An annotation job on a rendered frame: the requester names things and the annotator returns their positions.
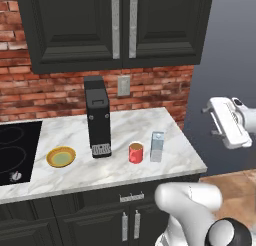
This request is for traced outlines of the black upper cupboard door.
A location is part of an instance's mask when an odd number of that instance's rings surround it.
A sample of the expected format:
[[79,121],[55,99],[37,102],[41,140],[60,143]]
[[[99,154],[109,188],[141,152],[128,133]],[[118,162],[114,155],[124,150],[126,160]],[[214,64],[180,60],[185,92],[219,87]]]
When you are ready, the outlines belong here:
[[17,0],[36,74],[122,67],[112,56],[111,0]]
[[136,58],[130,59],[130,0],[122,0],[122,65],[198,65],[211,5],[212,0],[138,0]]

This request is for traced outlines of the grey wall outlet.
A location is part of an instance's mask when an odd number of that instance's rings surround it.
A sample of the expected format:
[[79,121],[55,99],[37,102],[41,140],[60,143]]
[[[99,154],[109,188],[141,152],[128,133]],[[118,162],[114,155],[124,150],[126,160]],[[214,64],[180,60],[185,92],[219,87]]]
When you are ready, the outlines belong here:
[[130,95],[130,77],[119,76],[118,77],[118,96],[129,96]]

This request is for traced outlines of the black lower cupboard run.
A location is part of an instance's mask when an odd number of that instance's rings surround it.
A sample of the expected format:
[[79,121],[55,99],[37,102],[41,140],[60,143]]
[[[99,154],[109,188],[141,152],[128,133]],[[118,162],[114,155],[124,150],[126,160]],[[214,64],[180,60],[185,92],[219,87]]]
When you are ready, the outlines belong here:
[[0,246],[63,246],[50,199],[0,205]]

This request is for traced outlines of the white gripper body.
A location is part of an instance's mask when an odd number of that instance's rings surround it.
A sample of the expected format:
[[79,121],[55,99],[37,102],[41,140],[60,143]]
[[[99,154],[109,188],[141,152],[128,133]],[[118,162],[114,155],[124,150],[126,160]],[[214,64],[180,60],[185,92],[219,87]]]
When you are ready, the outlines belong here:
[[212,97],[207,102],[208,112],[216,125],[216,131],[228,149],[252,146],[253,109],[239,98]]

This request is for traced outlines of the red coffee mug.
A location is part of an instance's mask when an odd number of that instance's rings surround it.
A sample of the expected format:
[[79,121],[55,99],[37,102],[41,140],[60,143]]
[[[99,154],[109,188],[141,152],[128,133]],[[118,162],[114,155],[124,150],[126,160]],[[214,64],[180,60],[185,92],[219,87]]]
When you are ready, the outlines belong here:
[[129,145],[129,161],[133,164],[139,164],[143,160],[143,144],[135,141]]

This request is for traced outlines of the black drawer front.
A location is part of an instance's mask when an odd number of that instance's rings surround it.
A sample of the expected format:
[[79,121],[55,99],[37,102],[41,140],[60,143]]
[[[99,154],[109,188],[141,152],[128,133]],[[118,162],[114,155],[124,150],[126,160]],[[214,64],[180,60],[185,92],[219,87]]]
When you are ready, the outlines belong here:
[[148,183],[131,184],[125,186],[104,188],[98,190],[85,191],[77,194],[76,209],[82,211],[85,208],[96,208],[100,205],[124,204],[120,203],[119,195],[122,197],[144,193],[144,199],[152,198],[156,186]]

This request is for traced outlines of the yellow saucer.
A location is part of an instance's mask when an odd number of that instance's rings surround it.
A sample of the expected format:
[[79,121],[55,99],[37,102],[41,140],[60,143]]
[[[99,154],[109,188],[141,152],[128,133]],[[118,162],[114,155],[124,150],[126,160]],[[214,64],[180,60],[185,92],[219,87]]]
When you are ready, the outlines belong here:
[[50,150],[46,155],[47,163],[55,168],[70,165],[76,158],[76,151],[68,146],[59,146]]

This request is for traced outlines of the black hob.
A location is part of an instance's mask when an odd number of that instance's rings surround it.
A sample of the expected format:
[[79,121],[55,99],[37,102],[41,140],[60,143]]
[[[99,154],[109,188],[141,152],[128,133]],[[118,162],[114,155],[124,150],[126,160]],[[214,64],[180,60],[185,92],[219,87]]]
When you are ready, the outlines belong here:
[[0,186],[31,180],[41,121],[0,125]]

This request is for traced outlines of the grey-blue milk carton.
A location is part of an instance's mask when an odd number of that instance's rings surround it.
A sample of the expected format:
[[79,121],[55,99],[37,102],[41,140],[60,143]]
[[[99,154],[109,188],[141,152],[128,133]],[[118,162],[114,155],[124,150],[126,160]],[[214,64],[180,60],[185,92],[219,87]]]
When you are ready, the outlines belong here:
[[162,159],[164,145],[164,133],[154,131],[151,137],[151,148],[150,148],[150,161],[160,162]]

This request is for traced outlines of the black lower cupboard door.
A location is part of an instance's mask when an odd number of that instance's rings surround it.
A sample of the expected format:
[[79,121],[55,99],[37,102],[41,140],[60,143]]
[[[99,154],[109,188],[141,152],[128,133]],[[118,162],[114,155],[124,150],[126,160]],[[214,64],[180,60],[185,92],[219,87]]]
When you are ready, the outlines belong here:
[[[140,234],[134,239],[135,210],[141,214]],[[165,231],[169,215],[160,211],[155,203],[132,205],[129,215],[129,246],[155,246],[159,236]]]
[[127,208],[107,208],[58,217],[64,246],[128,246],[122,242],[122,214]]

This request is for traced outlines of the black cupboard door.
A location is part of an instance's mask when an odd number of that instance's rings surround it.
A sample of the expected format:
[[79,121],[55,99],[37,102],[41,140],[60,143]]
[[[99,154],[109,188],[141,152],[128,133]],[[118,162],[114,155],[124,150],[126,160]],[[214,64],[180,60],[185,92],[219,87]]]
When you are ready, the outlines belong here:
[[111,0],[17,0],[36,74],[122,67],[112,56]]
[[122,214],[127,208],[107,208],[58,217],[64,246],[128,246],[122,242]]
[[212,0],[138,0],[136,58],[130,59],[130,0],[122,0],[122,65],[198,65],[211,5]]
[[[135,210],[141,214],[140,234],[134,239]],[[169,215],[160,211],[155,203],[132,205],[129,215],[129,246],[155,246],[159,236],[165,231]]]

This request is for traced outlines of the black coffee machine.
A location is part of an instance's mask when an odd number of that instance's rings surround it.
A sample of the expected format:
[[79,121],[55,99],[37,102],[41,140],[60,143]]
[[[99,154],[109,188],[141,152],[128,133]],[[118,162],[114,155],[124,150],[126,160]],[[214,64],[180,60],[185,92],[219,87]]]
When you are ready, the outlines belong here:
[[84,91],[92,157],[110,157],[112,155],[110,103],[103,78],[86,76]]

